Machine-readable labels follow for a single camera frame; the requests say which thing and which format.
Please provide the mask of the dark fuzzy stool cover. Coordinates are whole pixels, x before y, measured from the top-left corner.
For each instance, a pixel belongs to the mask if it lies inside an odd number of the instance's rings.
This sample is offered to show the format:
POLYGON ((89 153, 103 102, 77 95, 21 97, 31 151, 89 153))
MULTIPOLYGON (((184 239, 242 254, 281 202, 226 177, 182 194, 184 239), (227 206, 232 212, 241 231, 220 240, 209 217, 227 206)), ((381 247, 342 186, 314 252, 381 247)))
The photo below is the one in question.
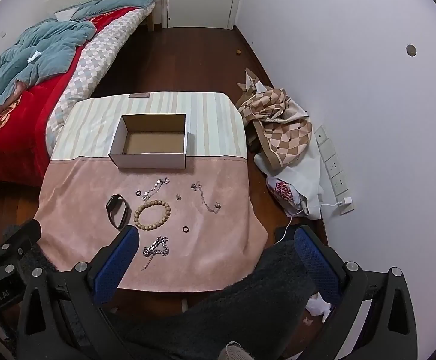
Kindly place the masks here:
POLYGON ((254 359, 278 359, 315 289, 286 241, 265 250, 246 278, 185 313, 116 329, 135 359, 217 359, 230 342, 254 359))

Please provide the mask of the red quilt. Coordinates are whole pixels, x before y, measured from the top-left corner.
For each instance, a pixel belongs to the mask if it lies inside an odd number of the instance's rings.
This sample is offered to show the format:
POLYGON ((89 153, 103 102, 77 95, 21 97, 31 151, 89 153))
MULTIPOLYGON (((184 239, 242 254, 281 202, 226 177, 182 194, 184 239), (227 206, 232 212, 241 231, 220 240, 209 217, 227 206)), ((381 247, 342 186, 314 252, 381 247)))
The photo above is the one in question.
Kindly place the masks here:
MULTIPOLYGON (((92 19, 98 30, 105 25, 100 16, 92 19)), ((45 143, 46 125, 85 45, 78 48, 67 72, 25 90, 0 114, 1 182, 41 185, 51 156, 45 143)))

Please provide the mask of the red patterned white bag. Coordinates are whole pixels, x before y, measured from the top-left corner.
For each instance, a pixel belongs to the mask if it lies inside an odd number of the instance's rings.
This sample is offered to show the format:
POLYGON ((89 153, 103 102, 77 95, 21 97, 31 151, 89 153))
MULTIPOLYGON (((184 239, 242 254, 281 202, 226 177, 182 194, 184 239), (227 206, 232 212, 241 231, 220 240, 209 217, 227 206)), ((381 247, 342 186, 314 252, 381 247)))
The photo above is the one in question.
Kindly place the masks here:
POLYGON ((302 196, 292 185, 276 177, 267 176, 266 186, 288 217, 304 213, 302 196))

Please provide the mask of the checkered bed sheet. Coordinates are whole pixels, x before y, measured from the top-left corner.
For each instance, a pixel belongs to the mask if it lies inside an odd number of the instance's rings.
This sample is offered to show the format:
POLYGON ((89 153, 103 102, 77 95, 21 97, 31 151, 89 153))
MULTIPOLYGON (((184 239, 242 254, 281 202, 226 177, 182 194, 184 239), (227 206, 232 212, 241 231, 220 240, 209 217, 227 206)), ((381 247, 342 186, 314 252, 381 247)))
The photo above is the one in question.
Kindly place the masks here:
POLYGON ((75 72, 48 119, 45 129, 48 154, 52 154, 72 108, 77 102, 91 97, 125 42, 142 22, 153 16, 154 8, 152 3, 147 7, 123 8, 100 16, 104 27, 84 46, 75 72))

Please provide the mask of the brown checkered cloth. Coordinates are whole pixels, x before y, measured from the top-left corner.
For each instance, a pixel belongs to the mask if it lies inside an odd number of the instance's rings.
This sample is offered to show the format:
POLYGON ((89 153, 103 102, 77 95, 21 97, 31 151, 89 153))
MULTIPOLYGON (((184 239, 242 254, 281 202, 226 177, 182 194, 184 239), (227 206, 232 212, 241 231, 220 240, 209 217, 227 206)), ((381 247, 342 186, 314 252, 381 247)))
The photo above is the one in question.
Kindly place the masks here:
POLYGON ((250 69, 238 86, 242 96, 236 107, 244 125, 253 125, 256 138, 273 170, 298 161, 312 140, 313 124, 282 88, 262 84, 250 69))

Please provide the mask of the teal blanket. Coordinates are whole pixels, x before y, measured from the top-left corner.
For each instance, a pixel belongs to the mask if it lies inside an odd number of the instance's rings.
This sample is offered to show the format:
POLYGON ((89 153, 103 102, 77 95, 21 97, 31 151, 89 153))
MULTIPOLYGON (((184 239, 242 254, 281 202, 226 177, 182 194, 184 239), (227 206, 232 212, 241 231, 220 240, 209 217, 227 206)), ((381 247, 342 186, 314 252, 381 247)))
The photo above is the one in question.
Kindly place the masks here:
POLYGON ((18 85, 28 88, 68 71, 77 49, 98 32, 94 16, 148 8, 155 0, 92 0, 71 7, 68 20, 50 18, 27 28, 0 55, 0 106, 18 85))

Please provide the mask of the white power strip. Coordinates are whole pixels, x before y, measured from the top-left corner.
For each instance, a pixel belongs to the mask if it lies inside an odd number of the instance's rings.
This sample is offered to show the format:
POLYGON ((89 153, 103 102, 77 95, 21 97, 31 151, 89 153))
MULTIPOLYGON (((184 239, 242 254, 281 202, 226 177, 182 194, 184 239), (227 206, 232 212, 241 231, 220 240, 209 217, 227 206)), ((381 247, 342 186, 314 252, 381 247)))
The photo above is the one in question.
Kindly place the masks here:
MULTIPOLYGON (((330 188, 335 196, 336 202, 344 197, 352 197, 348 188, 346 176, 338 159, 333 141, 328 136, 323 125, 315 131, 316 143, 321 155, 321 161, 325 168, 325 173, 330 181, 330 188)), ((354 205, 336 207, 339 215, 345 215, 354 210, 354 205)))

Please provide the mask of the black smart band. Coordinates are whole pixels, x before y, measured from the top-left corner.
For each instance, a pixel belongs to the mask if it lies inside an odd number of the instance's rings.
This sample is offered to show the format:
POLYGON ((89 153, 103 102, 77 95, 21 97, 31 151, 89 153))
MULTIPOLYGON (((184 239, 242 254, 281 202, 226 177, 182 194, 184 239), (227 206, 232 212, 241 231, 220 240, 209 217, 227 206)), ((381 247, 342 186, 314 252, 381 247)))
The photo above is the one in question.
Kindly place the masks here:
POLYGON ((107 218, 113 228, 123 230, 128 224, 131 209, 128 202, 120 194, 113 194, 106 203, 107 218))

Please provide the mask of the open cardboard box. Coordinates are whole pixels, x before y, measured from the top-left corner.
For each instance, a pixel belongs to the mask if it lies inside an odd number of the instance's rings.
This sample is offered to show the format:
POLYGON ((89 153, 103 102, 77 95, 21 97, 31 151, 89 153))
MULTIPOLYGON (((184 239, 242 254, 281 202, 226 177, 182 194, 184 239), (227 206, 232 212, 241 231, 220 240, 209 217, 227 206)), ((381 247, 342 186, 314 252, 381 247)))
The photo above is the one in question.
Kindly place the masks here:
POLYGON ((176 169, 187 164, 185 114, 120 117, 108 156, 119 169, 176 169))

